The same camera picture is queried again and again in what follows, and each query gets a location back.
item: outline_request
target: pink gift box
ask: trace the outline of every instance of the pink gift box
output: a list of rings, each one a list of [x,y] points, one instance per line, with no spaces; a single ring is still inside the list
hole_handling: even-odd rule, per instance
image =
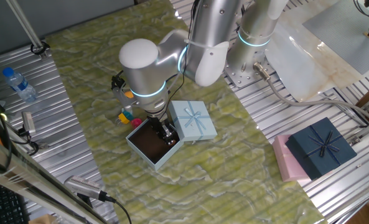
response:
[[[279,171],[284,182],[293,180],[308,179],[309,176],[304,172],[301,165],[292,155],[285,142],[291,135],[276,136],[273,142],[274,153],[276,154]]]

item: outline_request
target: connector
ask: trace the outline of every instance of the connector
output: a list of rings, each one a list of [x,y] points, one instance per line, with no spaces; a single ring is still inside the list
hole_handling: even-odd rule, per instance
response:
[[[265,82],[270,79],[270,75],[259,62],[253,64],[253,69],[258,72],[258,75],[260,75]]]

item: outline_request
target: light blue gift box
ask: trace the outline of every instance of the light blue gift box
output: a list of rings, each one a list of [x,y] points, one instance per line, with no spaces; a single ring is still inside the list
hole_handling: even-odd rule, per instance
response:
[[[203,101],[171,101],[169,112],[181,141],[206,140],[217,136]]]

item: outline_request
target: gift box lid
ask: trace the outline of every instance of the gift box lid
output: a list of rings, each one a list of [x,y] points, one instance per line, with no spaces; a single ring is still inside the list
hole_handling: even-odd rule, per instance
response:
[[[308,179],[309,176],[285,145],[290,136],[289,134],[276,136],[272,143],[281,177],[284,182]]]
[[[203,101],[171,101],[169,113],[181,141],[213,139],[217,135]]]
[[[276,136],[273,142],[273,149],[274,153],[276,154],[276,157],[282,157],[283,155],[291,155],[291,151],[288,149],[288,147],[285,145],[285,143],[288,141],[290,134],[280,135]]]
[[[293,134],[286,146],[312,180],[357,155],[328,118]]]

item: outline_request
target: ribbon bow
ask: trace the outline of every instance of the ribbon bow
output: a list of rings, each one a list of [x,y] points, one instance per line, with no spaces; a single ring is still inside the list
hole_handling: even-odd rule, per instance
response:
[[[202,128],[204,130],[206,130],[207,128],[205,127],[205,125],[203,125],[203,123],[201,122],[200,118],[210,118],[209,116],[201,116],[201,111],[198,112],[194,112],[194,109],[191,106],[191,102],[188,101],[189,104],[189,108],[185,108],[184,111],[189,115],[189,116],[178,116],[175,118],[175,120],[173,120],[173,123],[178,121],[179,119],[189,119],[189,121],[184,125],[185,128],[187,128],[191,122],[195,121],[195,123],[197,124],[197,127],[199,129],[199,132],[201,134],[201,136],[199,137],[199,140],[201,140],[203,138],[203,131]]]
[[[191,124],[191,122],[193,120],[195,120],[195,122],[197,123],[197,125],[201,125],[206,130],[205,125],[203,125],[202,122],[199,120],[199,116],[201,116],[201,111],[198,111],[195,114],[193,114],[193,113],[191,113],[191,111],[188,108],[186,108],[184,110],[191,117],[190,120],[185,124],[185,127],[186,128]]]
[[[311,139],[311,141],[313,141],[314,143],[316,143],[319,147],[317,149],[314,149],[313,151],[307,153],[307,155],[304,158],[310,157],[312,155],[314,155],[315,153],[320,151],[320,157],[324,156],[325,150],[327,150],[328,154],[334,159],[334,161],[340,165],[339,160],[335,157],[334,152],[339,152],[340,149],[338,149],[337,147],[333,146],[332,143],[338,141],[339,139],[342,138],[341,135],[337,136],[336,138],[334,138],[333,140],[331,140],[332,137],[332,131],[329,133],[327,140],[323,140],[322,137],[319,135],[319,133],[317,133],[317,131],[310,126],[311,131],[314,133],[314,135],[317,137],[317,139],[309,136],[309,139]]]

